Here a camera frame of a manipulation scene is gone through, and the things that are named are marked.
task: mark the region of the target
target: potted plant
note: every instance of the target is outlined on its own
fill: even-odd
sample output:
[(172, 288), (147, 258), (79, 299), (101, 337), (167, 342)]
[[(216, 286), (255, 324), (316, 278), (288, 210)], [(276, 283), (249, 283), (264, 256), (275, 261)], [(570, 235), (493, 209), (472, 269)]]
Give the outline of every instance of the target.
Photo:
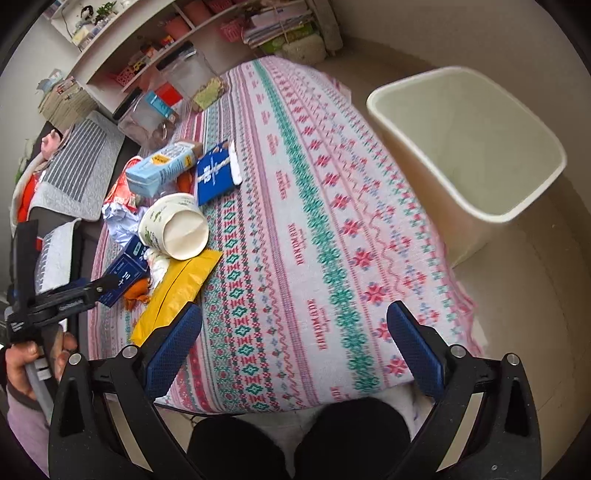
[(95, 18), (95, 25), (107, 18), (110, 14), (114, 13), (115, 9), (115, 2), (107, 2), (104, 5), (101, 5), (99, 8), (96, 9), (96, 18)]

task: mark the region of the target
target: metal screw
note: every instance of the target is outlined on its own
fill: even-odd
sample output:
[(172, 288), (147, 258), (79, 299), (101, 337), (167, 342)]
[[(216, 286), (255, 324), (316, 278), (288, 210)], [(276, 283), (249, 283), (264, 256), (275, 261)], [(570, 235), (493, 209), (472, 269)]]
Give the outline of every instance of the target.
[(519, 362), (521, 360), (519, 360), (519, 357), (514, 354), (514, 353), (510, 353), (509, 355), (507, 355), (507, 361), (511, 364), (511, 365), (519, 365)]
[(128, 345), (123, 349), (123, 356), (125, 358), (133, 358), (138, 353), (138, 348), (135, 345)]
[(450, 348), (452, 355), (456, 358), (463, 358), (466, 356), (466, 349), (462, 345), (452, 345)]
[(82, 355), (79, 353), (74, 353), (73, 355), (70, 355), (70, 364), (71, 365), (78, 365), (80, 363), (80, 360), (82, 360)]

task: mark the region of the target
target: patterned bedsheet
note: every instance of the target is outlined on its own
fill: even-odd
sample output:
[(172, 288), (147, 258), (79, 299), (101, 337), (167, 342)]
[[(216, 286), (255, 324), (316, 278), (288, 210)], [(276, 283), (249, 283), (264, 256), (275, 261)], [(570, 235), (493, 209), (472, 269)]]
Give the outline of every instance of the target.
[[(385, 323), (404, 300), (473, 351), (472, 304), (395, 161), (324, 74), (276, 57), (226, 74), (229, 94), (176, 135), (232, 138), (239, 189), (203, 211), (223, 258), (199, 294), (203, 330), (161, 404), (279, 411), (368, 395), (412, 376)], [(93, 276), (119, 248), (103, 230)], [(142, 307), (89, 315), (91, 358), (126, 345)]]

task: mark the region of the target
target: light blue carton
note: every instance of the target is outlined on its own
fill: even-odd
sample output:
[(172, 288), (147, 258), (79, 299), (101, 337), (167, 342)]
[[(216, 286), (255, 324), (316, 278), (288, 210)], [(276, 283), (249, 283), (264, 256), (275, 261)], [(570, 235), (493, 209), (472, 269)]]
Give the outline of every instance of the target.
[(202, 155), (202, 143), (179, 141), (167, 145), (126, 170), (129, 189), (152, 198), (162, 185), (193, 167)]

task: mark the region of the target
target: white plastic bin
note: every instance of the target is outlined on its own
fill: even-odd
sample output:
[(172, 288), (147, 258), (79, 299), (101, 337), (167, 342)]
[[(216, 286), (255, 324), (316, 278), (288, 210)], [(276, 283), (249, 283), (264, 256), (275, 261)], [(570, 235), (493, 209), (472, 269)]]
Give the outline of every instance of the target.
[(451, 265), (484, 246), (566, 166), (554, 133), (471, 69), (446, 67), (385, 85), (367, 105)]

